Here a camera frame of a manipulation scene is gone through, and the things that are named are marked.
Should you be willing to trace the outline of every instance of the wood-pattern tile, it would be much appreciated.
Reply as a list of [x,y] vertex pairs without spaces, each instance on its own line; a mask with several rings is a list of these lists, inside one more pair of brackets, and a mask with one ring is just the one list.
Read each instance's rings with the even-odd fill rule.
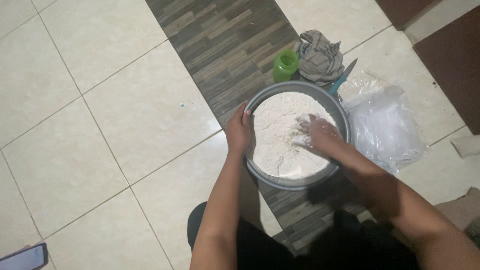
[[[300,41],[274,0],[146,2],[222,127],[241,103],[275,83],[275,56]],[[275,239],[295,255],[331,225],[334,209],[368,217],[342,175],[302,192],[257,184],[284,229]]]

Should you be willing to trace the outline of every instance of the hand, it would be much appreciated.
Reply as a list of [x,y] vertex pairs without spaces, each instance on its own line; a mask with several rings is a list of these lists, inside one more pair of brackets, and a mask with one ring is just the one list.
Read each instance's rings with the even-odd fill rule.
[[247,103],[243,103],[227,124],[226,134],[228,151],[243,155],[250,143],[250,110],[243,110]]
[[300,123],[300,130],[310,137],[310,146],[318,152],[335,158],[347,143],[336,127],[323,118],[309,114],[310,121]]

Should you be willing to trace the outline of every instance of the plastic bag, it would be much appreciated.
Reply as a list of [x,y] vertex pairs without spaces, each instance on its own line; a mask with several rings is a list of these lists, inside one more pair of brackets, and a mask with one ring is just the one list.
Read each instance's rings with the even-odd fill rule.
[[402,88],[362,73],[346,91],[359,93],[342,102],[359,152],[389,173],[422,158],[426,146]]

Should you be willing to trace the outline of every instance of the white flour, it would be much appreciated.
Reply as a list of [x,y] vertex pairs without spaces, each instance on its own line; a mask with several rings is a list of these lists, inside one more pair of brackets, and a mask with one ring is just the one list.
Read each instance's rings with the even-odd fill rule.
[[253,112],[255,135],[252,136],[248,153],[262,171],[269,175],[297,180],[314,175],[330,163],[292,144],[294,136],[302,135],[296,128],[297,119],[309,113],[325,118],[335,125],[333,118],[322,105],[302,93],[280,93],[257,107]]

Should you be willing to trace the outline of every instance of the blue knife handle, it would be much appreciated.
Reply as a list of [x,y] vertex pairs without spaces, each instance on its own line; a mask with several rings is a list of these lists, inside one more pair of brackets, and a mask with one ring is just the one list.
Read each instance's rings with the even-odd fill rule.
[[333,95],[335,94],[335,92],[337,92],[338,88],[340,87],[340,85],[344,82],[347,81],[347,78],[342,74],[340,76],[340,78],[338,78],[338,80],[332,85],[332,87],[330,88],[330,90],[328,90],[328,93],[330,95]]

